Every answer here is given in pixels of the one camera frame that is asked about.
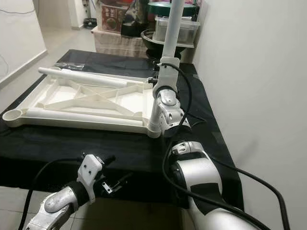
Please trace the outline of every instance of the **cardboard box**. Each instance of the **cardboard box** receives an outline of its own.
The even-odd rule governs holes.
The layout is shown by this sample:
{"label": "cardboard box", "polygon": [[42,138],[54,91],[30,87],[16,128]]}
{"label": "cardboard box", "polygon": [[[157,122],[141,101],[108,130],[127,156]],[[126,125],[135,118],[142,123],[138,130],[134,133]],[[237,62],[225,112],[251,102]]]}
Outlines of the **cardboard box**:
{"label": "cardboard box", "polygon": [[127,5],[110,6],[101,4],[101,29],[120,33],[121,23],[128,9]]}

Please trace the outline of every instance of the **white cylindrical rod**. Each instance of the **white cylindrical rod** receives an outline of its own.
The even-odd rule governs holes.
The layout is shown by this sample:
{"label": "white cylindrical rod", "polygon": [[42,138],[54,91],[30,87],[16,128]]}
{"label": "white cylindrical rod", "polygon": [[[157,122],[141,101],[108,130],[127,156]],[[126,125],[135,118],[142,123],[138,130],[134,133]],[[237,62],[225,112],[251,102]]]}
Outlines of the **white cylindrical rod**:
{"label": "white cylindrical rod", "polygon": [[127,86],[127,83],[122,80],[112,80],[110,78],[104,78],[103,76],[90,74],[90,73],[82,73],[77,71],[61,71],[56,69],[48,69],[39,67],[38,72],[50,75],[60,76],[62,78],[76,80],[76,81],[84,81],[87,84],[92,85],[106,85],[115,88],[123,88]]}
{"label": "white cylindrical rod", "polygon": [[76,127],[78,127],[77,122],[98,122],[98,123],[127,125],[127,126],[142,126],[143,125],[143,122],[140,120],[130,120],[130,119],[116,118],[116,117],[78,114],[78,113],[70,113],[70,112],[62,112],[62,111],[45,110],[45,109],[40,109],[40,108],[30,108],[21,117],[38,118],[38,119],[40,118],[54,119],[55,123],[57,120],[67,120],[67,121],[71,120],[71,121],[76,121]]}
{"label": "white cylindrical rod", "polygon": [[183,8],[184,0],[172,0],[162,53],[163,57],[173,58],[175,55]]}

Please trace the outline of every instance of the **table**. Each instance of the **table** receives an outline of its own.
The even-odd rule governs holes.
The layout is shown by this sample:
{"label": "table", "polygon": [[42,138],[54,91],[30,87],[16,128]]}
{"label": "table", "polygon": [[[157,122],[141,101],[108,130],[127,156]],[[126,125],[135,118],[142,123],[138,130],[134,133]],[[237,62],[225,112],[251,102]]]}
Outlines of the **table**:
{"label": "table", "polygon": [[[148,78],[157,74],[149,59],[122,57],[107,54],[69,50],[58,63],[84,65],[82,71]],[[227,146],[211,110],[206,92],[192,64],[181,63],[193,89],[190,113],[207,120],[195,126],[195,131],[205,150],[216,158],[232,164]],[[41,76],[17,98],[4,112],[15,108],[45,77]],[[187,106],[188,90],[184,80],[177,82],[181,105]],[[50,126],[24,125],[7,127],[0,119],[0,185],[29,188],[32,179],[46,163],[60,158],[75,158],[83,152],[94,155],[115,155],[104,174],[117,179],[129,172],[129,183],[115,194],[117,199],[143,202],[171,202],[171,189],[162,177],[161,163],[164,153],[160,139],[144,134],[102,130],[86,130]],[[197,119],[188,116],[191,124]],[[42,175],[36,190],[55,192],[77,177],[76,163],[58,163]],[[242,187],[238,174],[216,165],[223,183],[223,198],[229,204],[243,209]]]}

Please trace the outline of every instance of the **black cable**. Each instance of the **black cable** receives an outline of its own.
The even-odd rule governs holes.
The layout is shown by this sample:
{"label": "black cable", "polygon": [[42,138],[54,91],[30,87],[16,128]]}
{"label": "black cable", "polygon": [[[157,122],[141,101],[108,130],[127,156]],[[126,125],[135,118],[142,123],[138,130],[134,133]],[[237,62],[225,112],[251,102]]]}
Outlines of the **black cable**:
{"label": "black cable", "polygon": [[269,183],[267,183],[266,181],[256,177],[253,174],[250,174],[249,172],[246,172],[242,169],[239,169],[237,167],[233,167],[231,165],[225,164],[224,162],[216,159],[214,156],[208,154],[208,156],[214,160],[215,162],[219,163],[220,165],[223,165],[224,167],[227,167],[231,170],[237,171],[245,176],[248,176],[252,179],[254,179],[255,181],[259,182],[260,184],[266,186],[268,189],[270,189],[276,196],[279,202],[279,207],[280,207],[280,212],[281,212],[281,216],[282,216],[282,221],[283,221],[283,229],[284,230],[290,230],[290,224],[289,224],[289,220],[288,220],[288,215],[287,215],[287,209],[286,209],[286,204],[284,202],[283,196],[282,194],[276,189],[274,188],[272,185],[270,185]]}
{"label": "black cable", "polygon": [[193,125],[191,125],[191,128],[193,128],[194,126],[196,126],[198,124],[202,124],[202,123],[207,123],[207,121],[197,121]]}
{"label": "black cable", "polygon": [[194,118],[196,118],[196,119],[198,119],[198,120],[207,122],[207,120],[206,120],[205,118],[201,118],[201,117],[199,117],[199,116],[195,116],[195,115],[193,115],[193,114],[191,114],[191,113],[188,113],[188,115],[191,116],[191,117],[194,117]]}
{"label": "black cable", "polygon": [[33,10],[31,10],[31,11],[28,11],[28,12],[10,12],[10,11],[2,10],[2,9],[0,9],[0,11],[5,12],[5,13],[28,14],[28,13],[34,12],[35,9],[33,9]]}
{"label": "black cable", "polygon": [[21,221],[20,221],[20,224],[19,224],[19,228],[18,230],[23,230],[24,228],[24,223],[25,223],[25,219],[27,217],[27,213],[28,213],[28,209],[29,209],[29,206],[30,206],[30,200],[31,200],[31,196],[32,196],[32,193],[35,189],[35,185],[37,183],[37,180],[40,176],[40,174],[51,164],[54,164],[56,162],[60,162],[60,161],[81,161],[82,159],[81,158],[67,158],[67,159],[58,159],[58,160],[54,160],[54,161],[50,161],[48,162],[47,164],[45,164],[41,170],[37,173],[37,175],[35,176],[34,180],[32,181],[32,184],[31,184],[31,187],[28,191],[28,194],[27,194],[27,198],[25,199],[25,203],[24,203],[24,211],[23,211],[23,215],[22,215],[22,218],[21,218]]}
{"label": "black cable", "polygon": [[170,66],[174,69],[176,69],[180,74],[181,76],[184,78],[185,82],[187,83],[188,85],[188,89],[189,89],[189,102],[188,102],[188,106],[187,106],[187,109],[186,109],[186,112],[184,113],[182,119],[180,120],[178,126],[177,126],[177,129],[175,131],[175,134],[171,137],[170,141],[169,141],[169,144],[166,148],[166,151],[165,151],[165,155],[164,155],[164,158],[163,158],[163,162],[162,162],[162,173],[163,173],[163,176],[164,178],[166,179],[166,181],[171,184],[173,187],[175,187],[177,190],[180,190],[181,192],[185,193],[186,195],[190,196],[190,197],[193,197],[195,199],[198,199],[198,200],[201,200],[203,202],[206,202],[208,204],[211,204],[211,205],[215,205],[215,206],[218,206],[218,207],[221,207],[227,211],[230,211],[232,213],[235,213],[237,214],[238,216],[240,216],[241,218],[249,221],[250,223],[254,224],[255,226],[259,227],[260,229],[262,230],[270,230],[267,226],[265,226],[263,223],[261,223],[259,220],[255,219],[254,217],[252,217],[251,215],[241,211],[240,209],[237,209],[229,204],[226,204],[226,203],[220,203],[220,202],[216,202],[214,200],[211,200],[211,199],[208,199],[208,198],[205,198],[199,194],[196,194],[196,193],[193,193],[193,192],[190,192],[188,191],[187,189],[177,185],[176,183],[174,183],[167,175],[166,173],[166,161],[167,161],[167,158],[168,158],[168,154],[170,152],[170,149],[171,149],[171,146],[172,146],[172,142],[174,140],[174,137],[176,136],[176,134],[178,133],[180,127],[182,126],[184,120],[187,118],[187,115],[188,115],[188,112],[190,110],[190,107],[191,107],[191,102],[192,102],[192,89],[191,89],[191,85],[189,83],[189,80],[188,80],[188,77],[185,75],[185,73],[180,69],[178,68],[177,66],[173,65],[173,64],[168,64],[168,63],[163,63],[162,66]]}

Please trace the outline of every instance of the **floor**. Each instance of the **floor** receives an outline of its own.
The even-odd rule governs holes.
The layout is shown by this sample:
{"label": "floor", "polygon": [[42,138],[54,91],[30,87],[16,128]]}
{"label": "floor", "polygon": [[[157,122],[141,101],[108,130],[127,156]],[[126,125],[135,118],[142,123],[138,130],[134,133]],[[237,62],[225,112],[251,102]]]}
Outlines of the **floor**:
{"label": "floor", "polygon": [[[48,55],[10,82],[0,91],[0,111],[10,105],[41,74],[38,67],[51,67],[69,49],[95,51],[94,38],[89,29],[64,31],[42,28]],[[0,186],[0,230],[16,230],[21,220],[27,190]],[[27,221],[39,209],[49,193],[34,191]],[[63,225],[62,230],[139,230],[181,229],[180,210],[172,205],[137,203],[97,199],[91,206],[84,205]]]}
{"label": "floor", "polygon": [[41,30],[48,55],[0,89],[0,98],[5,98],[0,100],[1,112],[41,76],[37,71],[39,67],[53,66],[69,49],[95,52],[94,38],[90,29],[75,31],[42,27]]}

